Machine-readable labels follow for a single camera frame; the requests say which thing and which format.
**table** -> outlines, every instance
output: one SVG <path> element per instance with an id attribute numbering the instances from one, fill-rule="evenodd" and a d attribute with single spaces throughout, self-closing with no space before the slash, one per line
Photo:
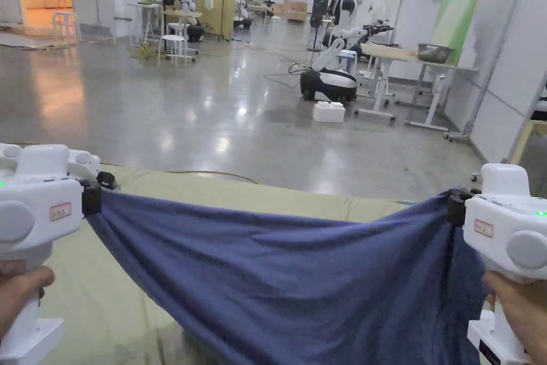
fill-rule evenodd
<path id="1" fill-rule="evenodd" d="M 374 71 L 373 71 L 373 78 L 374 78 L 373 90 L 377 87 L 377 84 L 378 84 L 378 69 L 379 67 L 381 67 L 381 64 L 379 62 L 381 61 L 384 62 L 387 73 L 389 73 L 389 68 L 393 61 L 416 62 L 416 63 L 423 64 L 422 71 L 420 72 L 420 75 L 419 75 L 418 83 L 414 90 L 414 96 L 412 98 L 411 107 L 415 107 L 416 105 L 418 94 L 421 92 L 422 85 L 424 83 L 426 68 L 429 67 L 429 69 L 435 74 L 435 81 L 433 82 L 433 88 L 432 88 L 433 100 L 431 101 L 431 105 L 429 106 L 426 121 L 425 122 L 411 121 L 410 120 L 411 112 L 409 112 L 409 115 L 407 117 L 407 120 L 405 121 L 405 124 L 413 125 L 416 127 L 423 127 L 426 129 L 440 130 L 443 132 L 447 132 L 448 129 L 446 127 L 435 126 L 432 124 L 432 121 L 433 121 L 433 117 L 435 116 L 435 111 L 436 111 L 437 105 L 439 104 L 439 100 L 441 98 L 442 92 L 446 86 L 446 78 L 448 76 L 450 78 L 453 78 L 453 74 L 456 70 L 466 70 L 466 71 L 478 70 L 473 67 L 458 67 L 458 66 L 453 66 L 448 64 L 430 63 L 428 61 L 419 60 L 417 50 L 398 49 L 395 47 L 382 46 L 379 44 L 364 43 L 364 44 L 361 44 L 361 51 L 363 52 L 363 54 L 374 56 L 377 59 L 374 65 Z M 357 111 L 357 113 L 365 112 L 368 114 L 379 115 L 383 117 L 390 117 L 391 123 L 393 123 L 395 119 L 393 115 L 380 111 L 382 95 L 386 88 L 386 82 L 387 82 L 387 79 L 384 79 L 384 78 L 381 79 L 380 90 L 378 91 L 376 100 L 374 102 L 374 109 L 373 110 L 360 109 Z"/>
<path id="2" fill-rule="evenodd" d="M 135 6 L 135 9 L 137 10 L 137 20 L 138 20 L 138 33 L 137 33 L 137 43 L 140 39 L 140 34 L 142 33 L 142 10 L 146 10 L 146 32 L 144 33 L 144 43 L 147 43 L 147 40 L 149 39 L 149 29 L 152 35 L 152 38 L 154 37 L 154 29 L 152 26 L 152 10 L 159 8 L 158 4 L 141 4 L 141 3 L 128 3 L 129 6 Z"/>

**blue cloth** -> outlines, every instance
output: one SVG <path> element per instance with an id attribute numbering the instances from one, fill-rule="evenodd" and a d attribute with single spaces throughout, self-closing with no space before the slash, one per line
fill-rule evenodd
<path id="1" fill-rule="evenodd" d="M 445 192 L 357 224 L 103 192 L 91 226 L 223 363 L 467 365 L 483 267 Z"/>

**concrete floor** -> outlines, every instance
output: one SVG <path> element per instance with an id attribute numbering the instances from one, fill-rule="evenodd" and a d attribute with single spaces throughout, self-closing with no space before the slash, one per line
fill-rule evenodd
<path id="1" fill-rule="evenodd" d="M 75 48 L 0 48 L 0 141 L 63 143 L 104 162 L 166 170 L 217 170 L 261 184 L 334 195 L 423 200 L 470 186 L 481 161 L 442 133 L 347 110 L 342 124 L 312 119 L 299 88 L 269 81 L 307 62 L 309 25 L 256 21 L 245 42 L 208 39 L 195 65 L 131 58 L 118 41 Z M 297 76 L 274 79 L 290 86 Z M 408 87 L 392 86 L 410 100 Z M 357 107 L 372 108 L 360 99 Z M 425 113 L 415 113 L 425 118 Z"/>

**black clamp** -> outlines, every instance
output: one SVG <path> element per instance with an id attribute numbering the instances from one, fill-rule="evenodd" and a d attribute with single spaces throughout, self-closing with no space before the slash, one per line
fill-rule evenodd
<path id="1" fill-rule="evenodd" d="M 465 223 L 465 202 L 475 195 L 479 195 L 481 191 L 475 188 L 471 191 L 465 188 L 454 188 L 450 192 L 447 221 L 454 227 L 461 227 Z"/>
<path id="2" fill-rule="evenodd" d="M 89 215 L 100 213 L 102 188 L 96 181 L 78 181 L 84 187 L 84 192 L 82 193 L 82 213 L 86 219 Z"/>
<path id="3" fill-rule="evenodd" d="M 116 188 L 116 177 L 107 172 L 99 172 L 97 182 L 101 187 L 108 188 L 109 190 Z"/>
<path id="4" fill-rule="evenodd" d="M 98 214 L 101 211 L 102 188 L 113 190 L 116 188 L 116 178 L 106 172 L 100 172 L 96 181 L 78 180 L 84 187 L 82 193 L 82 213 L 86 219 L 89 215 Z"/>

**metal bowl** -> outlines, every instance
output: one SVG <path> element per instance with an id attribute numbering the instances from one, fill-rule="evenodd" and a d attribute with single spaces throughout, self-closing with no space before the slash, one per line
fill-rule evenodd
<path id="1" fill-rule="evenodd" d="M 434 44 L 418 44 L 418 59 L 430 63 L 445 64 L 454 49 Z"/>

